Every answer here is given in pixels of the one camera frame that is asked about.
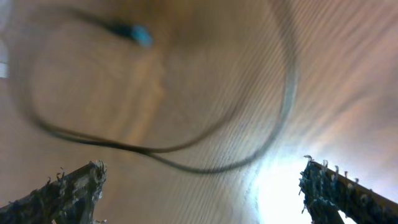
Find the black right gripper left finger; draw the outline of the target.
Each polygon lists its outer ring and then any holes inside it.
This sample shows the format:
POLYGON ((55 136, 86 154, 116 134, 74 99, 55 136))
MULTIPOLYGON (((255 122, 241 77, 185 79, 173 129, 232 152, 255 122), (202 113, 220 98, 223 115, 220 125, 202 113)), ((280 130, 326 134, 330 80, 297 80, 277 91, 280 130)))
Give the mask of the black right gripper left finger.
POLYGON ((89 162, 69 174, 1 207, 1 224, 106 223, 94 218, 106 182, 103 161, 89 162))

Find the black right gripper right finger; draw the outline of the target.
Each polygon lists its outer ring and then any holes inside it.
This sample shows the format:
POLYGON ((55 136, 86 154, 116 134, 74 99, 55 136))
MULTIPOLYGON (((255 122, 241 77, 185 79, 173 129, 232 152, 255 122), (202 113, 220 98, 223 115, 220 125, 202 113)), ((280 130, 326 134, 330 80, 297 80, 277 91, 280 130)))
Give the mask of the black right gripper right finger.
POLYGON ((309 155, 299 178, 304 193, 304 210, 312 223, 343 223, 340 212, 358 224, 397 224, 397 203, 350 180, 348 173, 340 174, 339 167, 328 168, 328 161, 317 163, 309 155))

